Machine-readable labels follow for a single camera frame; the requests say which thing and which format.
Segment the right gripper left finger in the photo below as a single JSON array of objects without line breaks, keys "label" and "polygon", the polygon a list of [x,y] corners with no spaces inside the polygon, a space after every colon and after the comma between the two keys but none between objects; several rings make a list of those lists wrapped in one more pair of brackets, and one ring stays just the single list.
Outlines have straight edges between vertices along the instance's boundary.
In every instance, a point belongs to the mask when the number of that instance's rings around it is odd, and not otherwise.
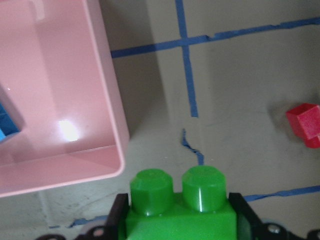
[{"label": "right gripper left finger", "polygon": [[128,215],[128,194],[116,195],[104,225],[106,240],[125,240],[126,218]]}]

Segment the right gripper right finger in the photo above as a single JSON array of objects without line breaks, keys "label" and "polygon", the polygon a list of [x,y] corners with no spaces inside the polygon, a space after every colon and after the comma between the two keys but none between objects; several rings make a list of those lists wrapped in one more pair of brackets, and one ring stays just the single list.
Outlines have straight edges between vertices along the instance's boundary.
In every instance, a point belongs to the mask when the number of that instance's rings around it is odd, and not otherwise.
[{"label": "right gripper right finger", "polygon": [[228,201],[236,213],[236,233],[238,240],[263,240],[263,222],[250,207],[241,193],[231,192]]}]

